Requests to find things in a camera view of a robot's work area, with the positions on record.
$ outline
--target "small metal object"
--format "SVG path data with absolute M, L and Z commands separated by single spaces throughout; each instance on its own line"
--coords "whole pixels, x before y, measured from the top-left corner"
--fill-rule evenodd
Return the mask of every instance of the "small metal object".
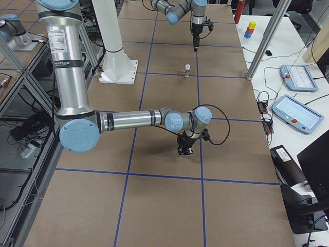
M 189 64 L 185 65 L 185 69 L 182 70 L 185 77 L 189 77 L 191 73 L 191 66 Z
M 4 87 L 8 84 L 10 81 L 11 76 L 6 76 L 1 82 L 0 82 L 0 93 L 2 93 Z

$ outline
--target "blue cap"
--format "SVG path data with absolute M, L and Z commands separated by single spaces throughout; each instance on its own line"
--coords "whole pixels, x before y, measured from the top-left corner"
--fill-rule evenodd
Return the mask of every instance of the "blue cap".
M 167 21 L 171 24 L 171 25 L 175 25 L 177 22 L 178 22 L 178 17 L 172 13 L 172 12 L 169 12 L 167 15 Z
M 87 119 L 74 119 L 67 122 L 60 131 L 60 140 L 64 148 L 83 153 L 96 146 L 99 139 L 99 129 Z
M 3 16 L 0 16 L 0 19 L 5 21 L 19 21 L 20 19 L 15 14 L 4 14 Z
M 208 124 L 212 117 L 211 111 L 206 107 L 198 107 L 195 110 L 195 115 L 197 119 L 199 119 L 204 124 Z
M 5 41 L 6 43 L 11 40 L 11 36 L 6 34 L 5 32 L 1 32 L 1 31 L 0 31 L 0 38 L 2 38 L 3 41 Z
M 196 5 L 201 6 L 201 7 L 207 5 L 207 0 L 193 0 L 193 1 Z
M 164 122 L 170 131 L 180 131 L 183 128 L 183 118 L 176 112 L 167 114 Z
M 79 0 L 37 0 L 42 6 L 55 10 L 55 11 L 64 11 L 73 8 Z

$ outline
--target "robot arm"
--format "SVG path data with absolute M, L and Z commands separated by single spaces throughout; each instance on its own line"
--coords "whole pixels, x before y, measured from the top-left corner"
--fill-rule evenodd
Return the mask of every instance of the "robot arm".
M 32 43 L 20 19 L 14 14 L 0 16 L 0 37 L 5 42 L 9 42 L 14 37 L 16 44 L 20 47 L 25 47 Z
M 150 0 L 150 3 L 153 9 L 164 14 L 172 25 L 193 10 L 191 33 L 194 51 L 197 51 L 200 45 L 199 35 L 203 32 L 204 26 L 207 26 L 210 32 L 213 30 L 213 23 L 205 17 L 207 0 L 183 0 L 177 6 L 169 4 L 167 0 Z
M 203 131 L 212 116 L 206 107 L 188 113 L 169 108 L 111 113 L 95 111 L 89 105 L 78 34 L 82 23 L 78 2 L 37 1 L 39 19 L 48 31 L 61 100 L 58 119 L 62 145 L 73 152 L 86 152 L 97 144 L 104 131 L 166 124 L 170 131 L 184 130 L 178 135 L 178 153 L 192 154 L 192 145 L 204 138 Z

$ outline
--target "yellow block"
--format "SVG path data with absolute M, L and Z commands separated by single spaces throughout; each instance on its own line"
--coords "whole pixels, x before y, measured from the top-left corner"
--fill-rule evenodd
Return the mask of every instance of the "yellow block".
M 255 29 L 256 27 L 256 22 L 249 22 L 249 29 Z

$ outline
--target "white plug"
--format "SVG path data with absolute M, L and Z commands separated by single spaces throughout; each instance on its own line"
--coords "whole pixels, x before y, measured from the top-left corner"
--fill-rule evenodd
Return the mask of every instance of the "white plug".
M 27 145 L 27 148 L 22 153 L 20 153 L 20 156 L 22 156 L 23 158 L 29 158 L 30 155 L 35 151 L 35 149 L 36 149 L 36 146 L 29 143 Z

